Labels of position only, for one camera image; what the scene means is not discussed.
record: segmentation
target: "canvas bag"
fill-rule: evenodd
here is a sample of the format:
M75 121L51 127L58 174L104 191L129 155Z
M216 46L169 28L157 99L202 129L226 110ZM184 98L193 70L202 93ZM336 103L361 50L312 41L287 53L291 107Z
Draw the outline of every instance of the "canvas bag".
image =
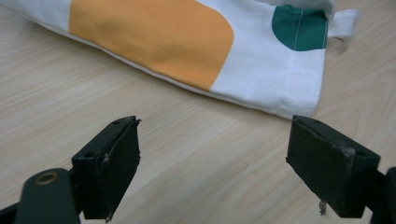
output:
M0 0L29 20L182 88L310 117L328 36L359 13L334 0Z

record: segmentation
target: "white fabric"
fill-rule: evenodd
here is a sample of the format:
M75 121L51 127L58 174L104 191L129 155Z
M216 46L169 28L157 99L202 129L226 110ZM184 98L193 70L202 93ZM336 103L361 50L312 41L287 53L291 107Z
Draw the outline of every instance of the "white fabric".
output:
M356 9L348 9L335 13L329 24L328 37L350 38L355 31L360 13Z
M233 47L210 91L282 118L311 116L320 96L325 49L294 51L281 44L272 31L275 6L200 2L220 12L234 31Z
M131 66L170 81L182 88L204 95L260 109L291 119L294 114L310 117L321 89L325 49L295 51L276 38L272 19L275 0L199 2L221 13L233 27L234 40L228 58L210 91L202 91L172 78L156 74L94 43L68 33L71 0L0 0L8 7L48 29L102 49ZM281 0L277 2L324 7L333 14L334 0ZM358 18L356 10L336 13L329 25L329 36L351 36Z
M0 5L67 32L71 0L0 0Z

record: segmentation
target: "table surface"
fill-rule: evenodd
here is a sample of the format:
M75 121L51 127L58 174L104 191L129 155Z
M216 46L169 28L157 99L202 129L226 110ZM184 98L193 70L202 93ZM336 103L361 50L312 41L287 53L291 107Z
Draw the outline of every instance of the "table surface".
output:
M396 2L361 11L355 37L329 41L313 118L396 166ZM141 163L113 223L369 223L321 217L285 162L290 121L186 91L0 8L0 207L112 120L136 115ZM83 220L83 223L104 223Z

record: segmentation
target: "black plastic jaw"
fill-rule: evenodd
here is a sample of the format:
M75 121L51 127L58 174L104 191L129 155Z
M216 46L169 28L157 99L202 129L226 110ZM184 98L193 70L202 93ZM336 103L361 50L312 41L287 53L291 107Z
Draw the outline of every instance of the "black plastic jaw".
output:
M81 211L110 221L140 161L139 122L111 122L72 158L69 172L56 168L29 178L21 201L0 211L0 223L79 223Z
M380 156L330 126L293 117L287 163L339 217L361 217L368 206L372 223L395 223L389 222L396 212L389 207L396 202L395 176L378 172L379 161Z

